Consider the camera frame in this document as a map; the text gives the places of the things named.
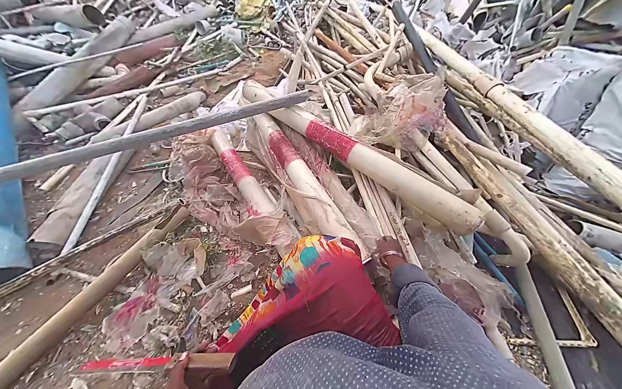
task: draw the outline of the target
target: metal rod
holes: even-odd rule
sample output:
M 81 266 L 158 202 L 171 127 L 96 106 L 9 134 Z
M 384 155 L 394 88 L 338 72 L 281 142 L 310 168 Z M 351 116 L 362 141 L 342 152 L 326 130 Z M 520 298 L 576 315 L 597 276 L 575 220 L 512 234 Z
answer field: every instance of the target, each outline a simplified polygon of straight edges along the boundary
M 224 123 L 258 115 L 260 113 L 290 107 L 306 101 L 309 94 L 309 91 L 290 93 L 280 98 L 248 104 L 232 111 L 211 113 L 210 115 L 201 116 L 200 118 L 185 120 L 183 122 L 165 125 L 159 128 L 147 129 L 138 134 L 128 135 L 127 137 L 106 140 L 94 145 L 82 146 L 52 155 L 19 162 L 18 164 L 2 166 L 0 167 L 0 182 L 20 179 L 22 177 L 44 172 L 45 170 L 56 169 L 57 167 L 65 165 L 79 164 L 99 156 L 134 149 L 162 139 L 177 137 L 178 135 L 211 128 Z
M 135 47 L 142 46 L 143 44 L 144 44 L 144 42 L 136 43 L 136 44 L 132 44 L 131 46 L 125 46 L 125 47 L 120 47 L 118 49 L 105 51 L 104 53 L 93 54 L 93 55 L 89 55 L 87 57 L 82 57 L 82 58 L 69 59 L 68 61 L 57 62 L 56 64 L 49 64 L 49 65 L 46 65 L 46 66 L 40 66 L 39 68 L 30 69 L 29 71 L 24 71 L 22 73 L 18 73 L 17 75 L 12 75 L 7 80 L 8 81 L 13 81 L 13 80 L 17 80 L 17 79 L 19 79 L 21 77 L 25 77 L 26 75 L 29 75 L 29 74 L 35 74 L 35 73 L 39 73 L 41 71 L 47 71 L 47 70 L 51 70 L 51 69 L 54 69 L 54 68 L 58 68 L 60 66 L 66 66 L 66 65 L 70 65 L 70 64 L 75 64 L 76 62 L 82 62 L 82 61 L 86 61 L 88 59 L 100 58 L 100 57 L 104 57 L 106 55 L 112 55 L 112 54 L 120 53 L 120 52 L 128 50 L 128 49 L 134 49 Z

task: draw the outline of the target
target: hand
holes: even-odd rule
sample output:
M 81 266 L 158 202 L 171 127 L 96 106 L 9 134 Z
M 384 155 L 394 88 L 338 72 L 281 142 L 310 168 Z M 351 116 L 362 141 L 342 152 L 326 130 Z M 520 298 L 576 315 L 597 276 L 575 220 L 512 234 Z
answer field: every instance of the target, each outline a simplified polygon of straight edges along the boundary
M 189 389 L 184 380 L 184 374 L 186 373 L 186 367 L 188 365 L 189 353 L 182 353 L 181 357 L 179 357 L 179 361 L 172 367 L 172 371 L 169 372 L 167 389 Z
M 388 270 L 393 270 L 400 265 L 407 264 L 407 260 L 404 259 L 402 247 L 395 238 L 390 236 L 380 237 L 376 243 L 378 243 L 378 252 L 381 255 L 381 264 L 388 268 Z M 388 251 L 399 252 L 402 254 L 402 257 L 399 255 L 384 255 L 384 253 Z

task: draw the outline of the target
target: scrap pile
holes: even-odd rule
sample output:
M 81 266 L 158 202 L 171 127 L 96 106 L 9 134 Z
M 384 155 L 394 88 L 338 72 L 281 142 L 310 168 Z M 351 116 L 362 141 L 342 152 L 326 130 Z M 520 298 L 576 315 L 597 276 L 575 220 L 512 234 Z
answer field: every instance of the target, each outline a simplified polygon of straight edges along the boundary
M 74 249 L 139 146 L 171 149 L 143 166 L 161 172 L 142 199 L 160 178 L 170 188 L 149 214 L 117 214 L 131 221 L 101 238 L 168 213 L 177 198 L 183 206 L 6 357 L 0 385 L 116 287 L 130 297 L 102 323 L 107 352 L 217 340 L 236 319 L 222 317 L 232 299 L 265 274 L 253 270 L 257 254 L 271 252 L 274 268 L 299 237 L 329 234 L 356 242 L 365 262 L 376 260 L 378 237 L 396 238 L 506 358 L 524 364 L 511 345 L 535 345 L 551 384 L 573 388 L 559 344 L 597 343 L 567 292 L 622 347 L 622 136 L 608 119 L 612 104 L 622 111 L 622 2 L 583 3 L 99 0 L 0 10 L 15 129 L 87 143 L 2 168 L 0 182 L 59 168 L 41 186 L 49 190 L 91 160 L 31 236 L 60 254 L 0 295 L 88 247 Z M 243 81 L 252 74 L 237 66 L 271 50 L 287 59 L 274 85 Z M 206 93 L 224 91 L 202 107 L 212 105 Z M 159 243 L 189 214 L 203 224 Z M 211 233 L 227 260 L 212 261 Z M 556 340 L 531 258 L 557 282 L 581 340 Z M 139 264 L 143 280 L 119 285 Z M 506 309 L 530 337 L 509 328 Z

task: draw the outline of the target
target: gray rod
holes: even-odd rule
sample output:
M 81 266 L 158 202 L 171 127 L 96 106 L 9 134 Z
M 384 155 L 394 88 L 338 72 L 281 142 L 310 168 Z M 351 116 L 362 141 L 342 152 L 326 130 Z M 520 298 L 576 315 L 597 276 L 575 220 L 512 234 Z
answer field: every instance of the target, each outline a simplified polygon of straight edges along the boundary
M 200 118 L 147 129 L 126 137 L 106 140 L 93 145 L 41 156 L 39 158 L 19 162 L 18 164 L 2 166 L 0 167 L 0 182 L 21 179 L 65 165 L 80 164 L 99 156 L 134 149 L 162 139 L 177 137 L 179 135 L 188 134 L 189 132 L 211 128 L 227 122 L 248 118 L 253 115 L 259 115 L 260 113 L 290 107 L 306 101 L 309 94 L 309 91 L 290 93 L 280 98 L 248 104 L 232 111 L 211 113 L 210 115 Z

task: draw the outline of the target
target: polka dot fabric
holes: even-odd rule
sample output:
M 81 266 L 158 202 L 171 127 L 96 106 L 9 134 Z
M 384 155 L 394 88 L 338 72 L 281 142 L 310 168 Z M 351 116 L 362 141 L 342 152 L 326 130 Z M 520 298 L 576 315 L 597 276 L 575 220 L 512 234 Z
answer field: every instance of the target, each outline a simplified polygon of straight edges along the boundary
M 403 345 L 376 348 L 321 332 L 278 351 L 240 388 L 545 388 L 502 358 L 482 328 L 430 280 L 418 282 L 426 276 L 415 276 L 424 274 L 415 269 L 393 271 Z

